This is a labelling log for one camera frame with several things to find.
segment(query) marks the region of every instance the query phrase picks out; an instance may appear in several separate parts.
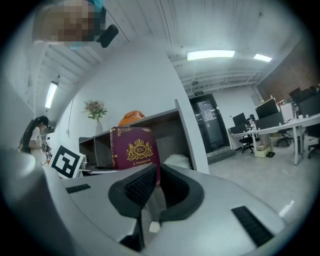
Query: brick wall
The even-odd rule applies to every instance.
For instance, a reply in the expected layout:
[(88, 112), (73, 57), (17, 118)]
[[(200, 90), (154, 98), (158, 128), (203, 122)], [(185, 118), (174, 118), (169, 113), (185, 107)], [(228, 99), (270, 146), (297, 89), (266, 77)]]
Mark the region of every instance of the brick wall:
[(289, 93), (301, 91), (320, 83), (317, 67), (312, 58), (311, 45), (300, 40), (288, 56), (258, 86), (264, 100), (272, 95), (277, 102), (289, 98)]

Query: pink flowers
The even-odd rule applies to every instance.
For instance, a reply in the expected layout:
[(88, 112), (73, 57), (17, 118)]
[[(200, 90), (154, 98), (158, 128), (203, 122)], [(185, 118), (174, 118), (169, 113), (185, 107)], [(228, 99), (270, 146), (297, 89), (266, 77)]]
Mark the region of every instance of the pink flowers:
[(105, 103), (102, 101), (90, 99), (84, 103), (84, 112), (87, 112), (88, 118), (94, 119), (97, 122), (99, 122), (99, 119), (108, 112), (105, 109)]

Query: orange bag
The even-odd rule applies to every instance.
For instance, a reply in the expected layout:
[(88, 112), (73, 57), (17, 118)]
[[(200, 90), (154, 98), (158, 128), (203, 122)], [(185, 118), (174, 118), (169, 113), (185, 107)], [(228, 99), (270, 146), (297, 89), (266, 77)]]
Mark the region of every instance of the orange bag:
[(126, 126), (128, 124), (131, 124), (135, 121), (141, 120), (146, 118), (144, 114), (141, 113), (139, 110), (133, 110), (127, 114), (124, 115), (124, 118), (120, 121), (118, 126)]

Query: exit sign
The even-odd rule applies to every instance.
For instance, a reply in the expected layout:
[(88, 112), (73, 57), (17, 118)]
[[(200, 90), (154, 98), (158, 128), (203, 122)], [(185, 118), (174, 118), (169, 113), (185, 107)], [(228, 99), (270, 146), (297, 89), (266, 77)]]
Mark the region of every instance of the exit sign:
[(199, 96), (199, 95), (203, 95), (203, 94), (204, 94), (204, 92), (202, 90), (194, 93), (195, 96)]

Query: white ceiling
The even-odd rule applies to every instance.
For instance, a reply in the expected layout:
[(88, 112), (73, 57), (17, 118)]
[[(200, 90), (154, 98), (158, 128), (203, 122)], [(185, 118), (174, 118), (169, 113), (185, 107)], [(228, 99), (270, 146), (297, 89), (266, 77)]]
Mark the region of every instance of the white ceiling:
[[(137, 37), (153, 34), (162, 43), (187, 94), (256, 86), (292, 50), (302, 32), (280, 6), (265, 0), (107, 0), (106, 25), (119, 34), (108, 48), (92, 42), (77, 50), (47, 47), (36, 81), (36, 114), (58, 118), (78, 83), (108, 55)], [(187, 53), (234, 50), (233, 58), (187, 61)], [(253, 59), (256, 53), (271, 62)], [(59, 86), (51, 109), (45, 100), (50, 81)]]

